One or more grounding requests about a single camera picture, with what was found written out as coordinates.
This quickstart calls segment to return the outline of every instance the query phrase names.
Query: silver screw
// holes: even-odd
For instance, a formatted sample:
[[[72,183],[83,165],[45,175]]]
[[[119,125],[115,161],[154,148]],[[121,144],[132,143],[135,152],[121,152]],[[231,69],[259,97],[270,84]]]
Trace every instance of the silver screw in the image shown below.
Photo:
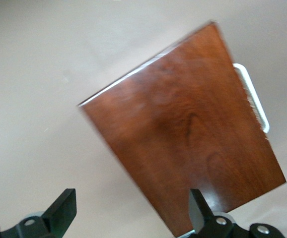
[[[223,217],[217,218],[216,222],[219,223],[220,225],[226,225],[227,224],[227,221]]]
[[[27,220],[27,221],[24,223],[24,225],[25,225],[25,226],[30,226],[30,225],[32,225],[33,223],[35,223],[35,221],[34,221],[33,219],[30,219],[30,220]]]
[[[257,227],[257,230],[258,230],[260,233],[269,234],[269,229],[268,229],[267,227],[258,226],[258,227]]]

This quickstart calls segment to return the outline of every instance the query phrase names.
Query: wooden board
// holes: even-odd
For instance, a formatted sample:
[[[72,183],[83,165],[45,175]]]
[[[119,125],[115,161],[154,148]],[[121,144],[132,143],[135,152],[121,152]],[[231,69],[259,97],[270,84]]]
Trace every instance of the wooden board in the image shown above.
[[[228,212],[285,182],[216,23],[81,106],[176,237],[190,188]]]

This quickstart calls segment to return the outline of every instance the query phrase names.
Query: metal handle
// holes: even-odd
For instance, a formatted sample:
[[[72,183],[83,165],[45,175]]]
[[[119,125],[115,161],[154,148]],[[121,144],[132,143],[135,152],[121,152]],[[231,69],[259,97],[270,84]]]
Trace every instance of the metal handle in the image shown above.
[[[252,83],[252,80],[246,70],[246,68],[239,64],[234,63],[233,64],[238,76],[240,77],[245,90],[247,91],[248,100],[254,109],[254,113],[256,114],[256,117],[265,133],[267,133],[270,129],[267,117],[265,115],[265,112],[263,110],[263,107],[261,105],[261,102],[258,99],[257,93],[255,91],[254,85]]]

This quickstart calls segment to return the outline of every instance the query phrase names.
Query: polished wood surface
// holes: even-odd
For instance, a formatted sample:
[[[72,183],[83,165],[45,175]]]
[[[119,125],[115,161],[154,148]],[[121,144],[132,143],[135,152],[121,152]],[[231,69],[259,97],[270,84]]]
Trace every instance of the polished wood surface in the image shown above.
[[[81,106],[176,237],[190,188],[228,212],[285,182],[216,23]]]

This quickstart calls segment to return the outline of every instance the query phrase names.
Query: white background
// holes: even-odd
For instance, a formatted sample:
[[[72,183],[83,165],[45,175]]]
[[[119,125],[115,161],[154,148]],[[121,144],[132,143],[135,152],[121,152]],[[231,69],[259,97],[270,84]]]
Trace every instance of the white background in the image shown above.
[[[65,237],[172,237],[77,104],[210,19],[251,75],[287,178],[287,1],[0,1],[2,230],[73,187]],[[231,214],[287,237],[287,184]]]

